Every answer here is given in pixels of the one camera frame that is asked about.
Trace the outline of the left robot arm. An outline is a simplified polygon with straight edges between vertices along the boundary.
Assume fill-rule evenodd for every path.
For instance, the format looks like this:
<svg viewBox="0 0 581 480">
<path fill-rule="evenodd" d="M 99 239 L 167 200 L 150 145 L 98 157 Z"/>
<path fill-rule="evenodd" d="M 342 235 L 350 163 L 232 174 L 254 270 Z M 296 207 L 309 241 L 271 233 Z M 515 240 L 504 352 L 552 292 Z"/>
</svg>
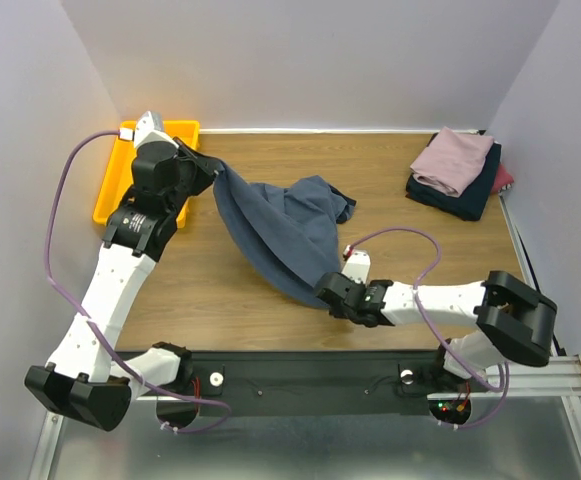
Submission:
<svg viewBox="0 0 581 480">
<path fill-rule="evenodd" d="M 177 137 L 136 146 L 132 183 L 108 217 L 98 262 L 66 335 L 24 384 L 50 412 L 104 431 L 115 429 L 131 403 L 148 392 L 201 407 L 232 410 L 204 399 L 192 354 L 158 342 L 124 361 L 115 350 L 128 313 L 177 231 L 186 201 L 214 182 L 220 162 Z"/>
</svg>

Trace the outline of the blue-grey tank top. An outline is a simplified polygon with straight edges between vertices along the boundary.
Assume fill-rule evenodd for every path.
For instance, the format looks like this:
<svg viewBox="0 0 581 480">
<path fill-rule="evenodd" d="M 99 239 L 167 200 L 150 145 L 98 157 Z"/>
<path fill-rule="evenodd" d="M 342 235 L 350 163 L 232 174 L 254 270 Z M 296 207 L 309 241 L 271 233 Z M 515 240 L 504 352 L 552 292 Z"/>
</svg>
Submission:
<svg viewBox="0 0 581 480">
<path fill-rule="evenodd" d="M 340 269 L 338 226 L 351 219 L 357 201 L 318 175 L 289 187 L 249 183 L 225 162 L 213 195 L 232 240 L 263 279 L 305 306 L 325 309 L 313 288 Z"/>
</svg>

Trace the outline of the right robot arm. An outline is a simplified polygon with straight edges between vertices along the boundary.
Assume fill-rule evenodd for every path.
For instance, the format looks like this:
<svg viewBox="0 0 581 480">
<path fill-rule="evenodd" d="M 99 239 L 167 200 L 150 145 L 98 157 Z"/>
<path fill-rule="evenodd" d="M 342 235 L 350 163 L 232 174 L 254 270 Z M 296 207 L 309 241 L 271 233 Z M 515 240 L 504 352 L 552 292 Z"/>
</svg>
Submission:
<svg viewBox="0 0 581 480">
<path fill-rule="evenodd" d="M 391 280 L 364 284 L 327 273 L 315 294 L 331 316 L 365 327 L 420 321 L 429 328 L 473 327 L 470 334 L 440 342 L 441 359 L 431 364 L 430 378 L 442 390 L 505 361 L 540 368 L 551 356 L 556 303 L 504 271 L 492 271 L 482 282 L 418 287 Z"/>
</svg>

